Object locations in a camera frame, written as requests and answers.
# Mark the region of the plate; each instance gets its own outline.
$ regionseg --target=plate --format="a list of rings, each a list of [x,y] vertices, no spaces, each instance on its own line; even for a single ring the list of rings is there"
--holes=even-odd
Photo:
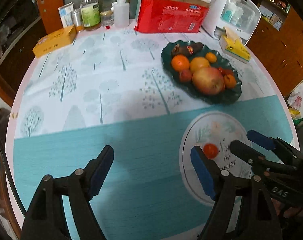
[[[189,124],[180,144],[179,166],[184,185],[195,199],[206,205],[214,204],[214,201],[204,193],[191,163],[192,147],[199,145],[203,148],[206,143],[215,144],[219,153],[213,160],[218,167],[221,170],[228,170],[236,177],[249,178],[251,166],[229,150],[229,144],[233,140],[251,146],[246,134],[245,128],[234,117],[219,111],[201,114]]]
[[[164,71],[167,75],[173,80],[175,86],[181,88],[185,92],[187,92],[190,96],[194,98],[200,98],[209,104],[232,104],[235,103],[241,95],[241,80],[238,78],[237,70],[235,70],[229,60],[223,58],[218,51],[209,49],[206,45],[202,48],[202,50],[191,57],[189,57],[189,61],[191,61],[194,57],[204,57],[208,52],[212,52],[216,55],[217,61],[215,63],[211,63],[212,67],[218,68],[222,67],[224,69],[231,69],[234,73],[234,77],[236,78],[237,85],[233,89],[226,89],[224,92],[219,93],[215,96],[206,96],[200,93],[191,82],[181,83],[179,81],[178,72],[176,72],[171,66],[171,52],[176,44],[181,46],[186,46],[190,44],[194,44],[194,41],[176,41],[175,43],[168,43],[166,47],[163,48],[161,52],[161,59],[163,63]]]

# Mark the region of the red sticker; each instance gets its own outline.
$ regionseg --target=red sticker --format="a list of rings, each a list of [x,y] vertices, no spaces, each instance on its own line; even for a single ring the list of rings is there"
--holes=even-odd
[[[188,49],[190,55],[192,55],[194,53],[194,49],[191,46],[187,46],[187,49]]]

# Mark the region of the barcode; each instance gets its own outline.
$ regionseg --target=barcode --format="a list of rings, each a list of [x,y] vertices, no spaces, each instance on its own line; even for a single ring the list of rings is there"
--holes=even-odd
[[[196,24],[196,23],[192,23],[192,24],[189,26],[189,29],[188,29],[188,30],[189,30],[189,31],[192,31],[192,29],[195,27],[195,24]]]

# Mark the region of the green label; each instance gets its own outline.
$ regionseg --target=green label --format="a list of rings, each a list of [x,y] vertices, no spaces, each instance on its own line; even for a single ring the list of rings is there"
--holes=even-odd
[[[81,9],[84,27],[92,27],[100,23],[98,3],[86,5]]]

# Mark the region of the green fruit plate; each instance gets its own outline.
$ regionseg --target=green fruit plate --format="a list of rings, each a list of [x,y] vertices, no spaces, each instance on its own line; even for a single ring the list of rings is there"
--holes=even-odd
[[[173,83],[176,87],[181,88],[186,93],[188,93],[193,98],[199,98],[204,100],[209,104],[232,104],[235,103],[241,95],[241,80],[238,78],[237,70],[235,70],[229,60],[223,58],[218,51],[209,49],[206,45],[202,48],[202,50],[191,57],[189,57],[189,61],[191,61],[194,57],[204,57],[208,52],[212,52],[216,55],[217,61],[215,63],[211,63],[212,67],[218,68],[222,67],[223,69],[231,69],[234,73],[234,77],[236,79],[237,85],[233,89],[225,89],[223,92],[220,92],[218,95],[208,96],[199,92],[191,82],[181,83],[179,81],[178,72],[176,72],[171,66],[171,52],[176,44],[180,46],[194,44],[194,41],[176,41],[175,43],[168,43],[166,47],[164,47],[161,52],[161,59],[163,63],[164,71],[167,75],[173,80]]]

